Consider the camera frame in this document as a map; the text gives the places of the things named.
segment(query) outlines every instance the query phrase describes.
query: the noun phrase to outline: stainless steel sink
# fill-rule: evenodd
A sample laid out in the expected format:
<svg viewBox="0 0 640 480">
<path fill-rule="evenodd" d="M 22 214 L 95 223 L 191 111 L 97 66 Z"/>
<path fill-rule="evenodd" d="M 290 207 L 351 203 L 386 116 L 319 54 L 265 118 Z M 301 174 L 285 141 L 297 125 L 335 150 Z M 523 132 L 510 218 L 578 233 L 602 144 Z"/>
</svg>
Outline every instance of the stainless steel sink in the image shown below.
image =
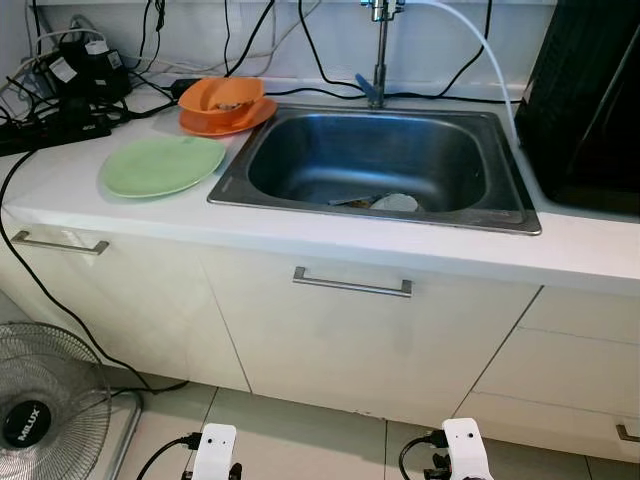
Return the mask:
<svg viewBox="0 0 640 480">
<path fill-rule="evenodd" d="M 340 203 L 392 193 L 417 211 Z M 214 203 L 540 233 L 491 113 L 281 106 L 209 194 Z"/>
</svg>

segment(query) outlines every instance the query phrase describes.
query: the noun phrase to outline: cabinet handle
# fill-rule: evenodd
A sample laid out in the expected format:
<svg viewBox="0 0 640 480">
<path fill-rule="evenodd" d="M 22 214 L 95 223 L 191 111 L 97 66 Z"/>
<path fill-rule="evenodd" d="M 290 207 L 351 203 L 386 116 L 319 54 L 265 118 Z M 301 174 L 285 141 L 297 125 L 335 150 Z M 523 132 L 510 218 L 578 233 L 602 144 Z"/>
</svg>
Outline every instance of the cabinet handle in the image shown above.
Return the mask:
<svg viewBox="0 0 640 480">
<path fill-rule="evenodd" d="M 358 283 L 337 282 L 335 280 L 322 280 L 319 278 L 305 277 L 305 267 L 296 267 L 293 274 L 293 283 L 303 283 L 306 285 L 316 285 L 318 287 L 339 288 L 341 290 L 355 290 L 357 292 L 377 293 L 380 295 L 392 295 L 394 297 L 411 298 L 413 282 L 403 280 L 400 289 L 374 287 L 371 285 L 360 285 Z"/>
<path fill-rule="evenodd" d="M 616 425 L 616 431 L 618 432 L 618 437 L 620 440 L 625 442 L 635 442 L 640 443 L 640 437 L 636 437 L 635 435 L 629 435 L 627 432 L 627 427 L 624 425 Z"/>
<path fill-rule="evenodd" d="M 93 248 L 87 247 L 76 247 L 74 245 L 59 245 L 57 243 L 49 243 L 49 242 L 38 242 L 36 240 L 29 240 L 30 233 L 26 230 L 20 230 L 15 236 L 11 239 L 11 243 L 15 245 L 26 245 L 28 247 L 39 247 L 39 248 L 51 248 L 53 250 L 63 250 L 65 252 L 77 252 L 77 253 L 86 253 L 89 255 L 100 255 L 104 252 L 109 246 L 109 242 L 105 242 L 104 240 L 100 240 Z"/>
</svg>

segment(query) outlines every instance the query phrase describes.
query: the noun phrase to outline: cabinet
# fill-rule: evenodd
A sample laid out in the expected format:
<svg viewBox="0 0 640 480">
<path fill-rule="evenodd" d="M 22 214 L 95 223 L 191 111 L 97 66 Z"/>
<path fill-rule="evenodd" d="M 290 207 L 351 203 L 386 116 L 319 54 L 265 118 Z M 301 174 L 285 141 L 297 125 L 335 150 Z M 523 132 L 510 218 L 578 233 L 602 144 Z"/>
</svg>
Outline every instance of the cabinet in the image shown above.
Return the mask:
<svg viewBox="0 0 640 480">
<path fill-rule="evenodd" d="M 452 415 L 536 291 L 230 248 L 200 256 L 255 393 L 422 425 Z M 410 298 L 380 290 L 403 281 Z"/>
<path fill-rule="evenodd" d="M 545 287 L 457 416 L 492 438 L 638 462 L 639 307 Z"/>
<path fill-rule="evenodd" d="M 10 237 L 17 228 L 10 228 Z M 159 375 L 247 390 L 207 277 L 189 244 L 127 235 L 28 227 L 28 240 L 91 248 L 100 255 L 17 246 L 50 292 L 75 311 L 112 356 Z M 0 287 L 34 320 L 80 332 L 9 253 Z"/>
</svg>

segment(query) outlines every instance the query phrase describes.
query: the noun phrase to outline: countertop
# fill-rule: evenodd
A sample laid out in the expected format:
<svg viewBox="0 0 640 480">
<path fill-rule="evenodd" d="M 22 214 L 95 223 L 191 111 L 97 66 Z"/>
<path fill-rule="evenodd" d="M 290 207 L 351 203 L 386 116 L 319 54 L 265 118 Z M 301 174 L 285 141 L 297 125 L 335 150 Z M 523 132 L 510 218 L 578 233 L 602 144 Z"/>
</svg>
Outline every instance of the countertop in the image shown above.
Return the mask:
<svg viewBox="0 0 640 480">
<path fill-rule="evenodd" d="M 137 98 L 139 104 L 157 101 L 150 93 Z M 294 101 L 340 104 L 319 96 Z M 393 106 L 491 111 L 508 132 L 502 106 L 451 101 L 398 101 Z M 110 232 L 125 233 L 640 295 L 640 225 L 576 215 L 547 202 L 521 151 L 516 161 L 542 225 L 538 236 L 207 203 L 248 132 L 222 140 L 227 146 L 223 165 L 194 188 L 147 200 L 105 191 L 98 174 L 109 154 L 140 138 L 181 135 L 177 118 L 176 107 L 118 127 L 109 137 L 37 152 L 16 173 L 4 207 L 22 224 L 95 230 L 107 239 Z M 0 178 L 20 156 L 0 158 Z"/>
</svg>

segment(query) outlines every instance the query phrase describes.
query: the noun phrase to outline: black appliance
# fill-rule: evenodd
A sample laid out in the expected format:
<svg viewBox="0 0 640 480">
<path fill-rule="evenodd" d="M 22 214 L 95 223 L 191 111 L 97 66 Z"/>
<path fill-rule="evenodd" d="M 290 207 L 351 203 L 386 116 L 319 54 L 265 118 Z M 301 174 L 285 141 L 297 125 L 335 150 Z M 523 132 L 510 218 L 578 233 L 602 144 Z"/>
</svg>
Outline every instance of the black appliance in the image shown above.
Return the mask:
<svg viewBox="0 0 640 480">
<path fill-rule="evenodd" d="M 640 216 L 640 1 L 558 0 L 516 123 L 550 200 Z"/>
</svg>

